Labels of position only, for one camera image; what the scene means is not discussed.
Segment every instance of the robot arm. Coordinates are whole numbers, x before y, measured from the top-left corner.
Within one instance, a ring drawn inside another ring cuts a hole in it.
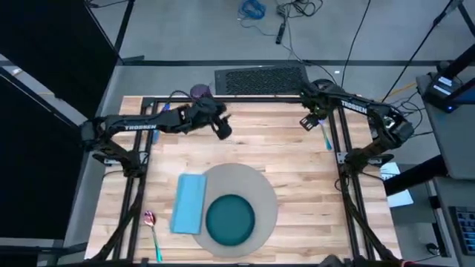
[[[344,166],[347,172],[362,171],[369,159],[400,147],[414,133],[412,124],[392,105],[346,93],[326,79],[308,84],[302,89],[300,97],[302,105],[310,110],[310,114],[300,121],[307,131],[318,125],[318,120],[326,119],[337,107],[348,108],[373,119],[378,138],[365,148],[348,151]]]
[[[111,140],[121,131],[153,131],[187,134],[210,125],[219,139],[227,138],[232,129],[228,125],[229,116],[221,118],[226,106],[211,96],[196,99],[192,106],[162,111],[153,115],[109,115],[90,119],[80,125],[82,144],[86,151],[97,151],[95,159],[115,159],[122,164],[124,175],[139,177],[143,174],[143,162],[137,151],[126,151]]]

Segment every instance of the blue cable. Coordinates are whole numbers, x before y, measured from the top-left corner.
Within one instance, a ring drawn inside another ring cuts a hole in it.
[[[258,0],[244,0],[239,8],[239,14],[245,19],[262,19],[266,15],[266,6]]]

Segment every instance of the blue sponge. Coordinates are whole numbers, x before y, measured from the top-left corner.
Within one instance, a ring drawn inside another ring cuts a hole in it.
[[[176,234],[199,234],[206,191],[206,176],[181,174],[170,229]]]

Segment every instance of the wooden table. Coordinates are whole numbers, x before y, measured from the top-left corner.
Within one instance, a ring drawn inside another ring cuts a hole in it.
[[[141,96],[124,97],[120,113],[140,113],[141,101]],[[227,106],[232,114],[229,123],[233,130],[228,139],[219,141],[211,128],[204,128],[188,135],[160,133],[159,142],[152,146],[142,210],[157,215],[156,232],[164,260],[167,263],[319,263],[328,254],[351,257],[341,193],[334,187],[338,179],[335,154],[326,149],[320,128],[306,132],[299,125],[299,120],[307,115],[304,108],[285,103]],[[354,148],[371,142],[364,116],[347,112],[347,124]],[[134,135],[119,133],[114,140],[132,149]],[[172,234],[169,229],[179,175],[203,173],[227,162],[243,163],[261,171],[274,187],[279,204],[277,224],[265,245],[237,259],[216,258],[191,235]],[[113,167],[107,171],[119,169]],[[379,175],[375,168],[365,171]],[[125,181],[121,173],[104,178],[86,258],[94,256],[116,228]],[[382,183],[364,175],[360,181],[371,228],[400,257]],[[364,254],[361,232],[358,234]],[[135,260],[142,257],[154,260],[151,230],[143,223],[138,238]],[[122,257],[125,257],[128,233],[124,241]]]

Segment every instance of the gray floor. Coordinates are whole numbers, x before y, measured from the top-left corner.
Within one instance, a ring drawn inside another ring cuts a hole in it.
[[[107,4],[113,1],[115,0],[95,2]],[[281,18],[275,13],[275,0],[261,2],[266,4],[267,13],[264,19],[255,24],[266,33],[275,33],[281,23]],[[433,19],[447,3],[448,0],[373,0],[355,43],[352,59],[409,59],[429,30]],[[144,55],[147,60],[288,59],[289,52],[276,45],[274,37],[263,36],[254,28],[245,29],[239,25],[239,4],[240,0],[136,0],[120,55]],[[315,16],[291,20],[295,52],[303,59],[346,59],[366,4],[367,0],[326,0]],[[117,37],[126,5],[116,4],[93,10],[112,43]],[[469,13],[475,14],[475,1],[465,1],[465,6]],[[287,34],[288,31],[283,40],[286,45],[289,42]],[[453,12],[434,30],[416,59],[454,59],[473,44],[474,40],[460,14]],[[337,81],[341,80],[342,67],[325,67],[334,73]],[[188,90],[197,83],[212,84],[214,71],[224,68],[235,66],[117,67],[101,114],[117,113],[123,96],[167,95],[176,89]],[[402,67],[348,67],[344,87],[348,92],[380,99],[401,69]],[[416,76],[429,71],[433,71],[433,68],[408,68],[397,88],[413,82]],[[307,67],[307,72],[310,79],[327,77],[317,67]],[[474,73],[475,68],[470,67],[460,78],[467,81]],[[38,91],[46,90],[38,86],[36,81],[31,81],[26,73],[20,74],[19,78],[32,88],[38,88]],[[407,97],[414,91],[415,89],[406,90],[388,101]],[[56,101],[51,95],[44,97],[52,102]],[[419,96],[414,96],[413,100],[419,107],[422,106]],[[74,117],[75,121],[81,121],[73,111],[65,112]],[[416,132],[431,130],[424,111],[423,115],[423,122]],[[419,115],[415,113],[409,120],[417,123]],[[391,153],[395,154],[398,163],[417,164],[437,155],[439,151],[433,136],[427,135],[411,139]],[[92,160],[88,162],[71,220],[74,222],[74,218],[81,218],[81,223],[71,225],[65,245],[87,241],[91,229],[103,167]],[[396,226],[403,256],[411,260],[427,256],[423,251],[419,253],[411,249],[414,248],[413,244],[433,238],[424,231],[415,230],[416,228],[418,226],[407,226],[404,223]],[[76,255],[66,261],[80,257],[81,255]],[[437,259],[430,262],[443,263]]]

